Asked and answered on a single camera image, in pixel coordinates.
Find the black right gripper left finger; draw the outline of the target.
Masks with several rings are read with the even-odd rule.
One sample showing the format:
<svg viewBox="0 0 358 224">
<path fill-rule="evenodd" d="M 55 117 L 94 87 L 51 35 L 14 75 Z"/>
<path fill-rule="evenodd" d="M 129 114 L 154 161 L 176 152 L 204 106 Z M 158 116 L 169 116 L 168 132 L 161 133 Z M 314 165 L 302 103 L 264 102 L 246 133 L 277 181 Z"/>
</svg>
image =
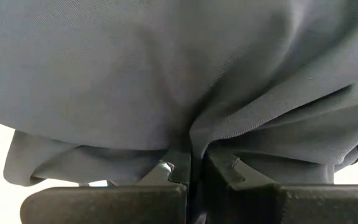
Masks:
<svg viewBox="0 0 358 224">
<path fill-rule="evenodd" d="M 168 151 L 134 185 L 54 187 L 28 196 L 22 224 L 185 224 L 191 156 Z"/>
</svg>

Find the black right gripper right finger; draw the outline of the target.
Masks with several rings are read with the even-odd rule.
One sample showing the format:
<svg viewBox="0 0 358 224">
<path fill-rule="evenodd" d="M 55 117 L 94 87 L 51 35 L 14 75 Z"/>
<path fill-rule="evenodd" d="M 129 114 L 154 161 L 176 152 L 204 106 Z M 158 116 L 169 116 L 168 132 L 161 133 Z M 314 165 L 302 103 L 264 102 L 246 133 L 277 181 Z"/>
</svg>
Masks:
<svg viewBox="0 0 358 224">
<path fill-rule="evenodd" d="M 358 185 L 281 184 L 231 151 L 204 157 L 208 223 L 358 224 Z"/>
</svg>

